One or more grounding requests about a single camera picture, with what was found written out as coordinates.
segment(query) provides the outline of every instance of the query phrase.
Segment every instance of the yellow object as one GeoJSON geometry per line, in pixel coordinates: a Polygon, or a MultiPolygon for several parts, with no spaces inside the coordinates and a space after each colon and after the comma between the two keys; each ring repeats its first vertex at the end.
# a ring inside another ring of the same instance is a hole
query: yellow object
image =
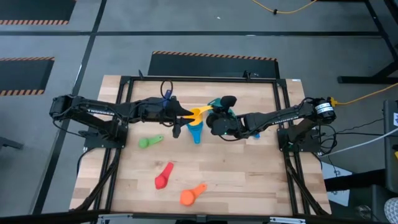
{"type": "Polygon", "coordinates": [[[199,108],[192,108],[189,111],[191,111],[193,113],[193,115],[189,115],[189,116],[184,116],[184,118],[191,118],[191,119],[195,119],[194,121],[192,121],[191,123],[189,123],[190,125],[198,125],[203,121],[203,115],[202,113],[208,110],[213,109],[213,107],[211,105],[208,106],[202,106],[199,108]]]}
{"type": "Polygon", "coordinates": [[[365,99],[365,98],[367,98],[367,97],[369,97],[369,96],[373,96],[373,95],[375,95],[375,94],[378,94],[378,93],[381,93],[381,92],[383,92],[383,91],[386,91],[386,90],[388,90],[388,89],[390,89],[390,88],[392,88],[392,87],[394,87],[394,86],[396,86],[396,85],[398,85],[398,83],[395,83],[395,84],[393,84],[393,85],[391,85],[391,86],[389,86],[389,87],[387,87],[387,88],[384,88],[384,89],[379,90],[379,91],[375,91],[374,93],[368,94],[368,95],[366,95],[366,96],[359,97],[358,99],[351,100],[351,101],[346,102],[346,103],[337,102],[337,100],[335,100],[333,97],[331,97],[331,99],[330,99],[330,101],[331,101],[331,106],[332,106],[332,107],[335,107],[336,105],[348,105],[348,104],[357,102],[357,101],[359,101],[359,100],[365,99]]]}
{"type": "MultiPolygon", "coordinates": [[[[256,0],[252,0],[252,1],[253,1],[254,3],[258,4],[259,6],[263,7],[264,9],[267,9],[267,10],[270,11],[270,12],[274,12],[274,10],[269,9],[269,8],[263,6],[261,3],[257,2],[256,0]]],[[[317,2],[317,1],[318,1],[318,0],[314,0],[314,1],[312,1],[312,2],[310,2],[310,3],[308,3],[308,4],[306,4],[305,6],[301,7],[300,9],[296,9],[296,10],[294,10],[294,11],[290,11],[290,12],[276,11],[276,13],[277,13],[277,14],[278,14],[278,13],[281,13],[281,14],[292,14],[292,13],[295,13],[295,12],[299,12],[300,10],[305,9],[306,7],[310,6],[311,4],[313,4],[313,3],[317,2]]]]}

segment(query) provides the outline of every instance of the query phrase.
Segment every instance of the red toy spoon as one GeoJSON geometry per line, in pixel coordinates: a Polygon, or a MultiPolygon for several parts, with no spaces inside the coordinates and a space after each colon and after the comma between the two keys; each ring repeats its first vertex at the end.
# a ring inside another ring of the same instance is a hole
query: red toy spoon
{"type": "Polygon", "coordinates": [[[155,187],[156,189],[163,189],[167,185],[167,181],[169,180],[170,173],[172,172],[174,164],[169,162],[163,172],[155,178],[155,187]]]}

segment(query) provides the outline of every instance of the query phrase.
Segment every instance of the orange toy spoon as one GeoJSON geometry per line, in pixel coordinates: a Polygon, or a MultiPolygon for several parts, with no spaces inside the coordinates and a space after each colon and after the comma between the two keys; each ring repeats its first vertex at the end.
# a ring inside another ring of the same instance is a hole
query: orange toy spoon
{"type": "Polygon", "coordinates": [[[207,184],[200,184],[191,190],[183,190],[181,192],[180,204],[190,206],[195,203],[195,200],[207,189],[207,184]]]}

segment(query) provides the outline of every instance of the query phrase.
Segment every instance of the black floor mat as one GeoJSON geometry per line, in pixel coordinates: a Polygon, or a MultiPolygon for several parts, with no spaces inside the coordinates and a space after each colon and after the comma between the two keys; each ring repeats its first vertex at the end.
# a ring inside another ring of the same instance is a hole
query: black floor mat
{"type": "Polygon", "coordinates": [[[43,94],[53,64],[53,57],[0,58],[0,96],[43,94]]]}
{"type": "Polygon", "coordinates": [[[0,0],[0,25],[65,25],[75,0],[0,0]]]}
{"type": "Polygon", "coordinates": [[[242,77],[245,70],[252,77],[279,78],[276,58],[166,51],[152,53],[148,75],[242,77]]]}

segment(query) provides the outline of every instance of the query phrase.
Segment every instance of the blue object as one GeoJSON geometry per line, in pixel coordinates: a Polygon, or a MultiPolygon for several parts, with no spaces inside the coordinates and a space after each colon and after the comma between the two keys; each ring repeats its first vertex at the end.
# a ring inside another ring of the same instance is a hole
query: blue object
{"type": "Polygon", "coordinates": [[[199,123],[198,125],[190,125],[187,124],[189,132],[191,132],[192,137],[193,137],[193,143],[195,144],[200,144],[200,136],[201,136],[201,131],[203,129],[203,121],[199,123]]]}
{"type": "MultiPolygon", "coordinates": [[[[167,90],[165,95],[164,95],[164,98],[169,100],[171,96],[172,96],[172,91],[171,90],[167,90]]],[[[163,101],[163,108],[166,108],[167,103],[169,103],[168,100],[163,101]]]]}

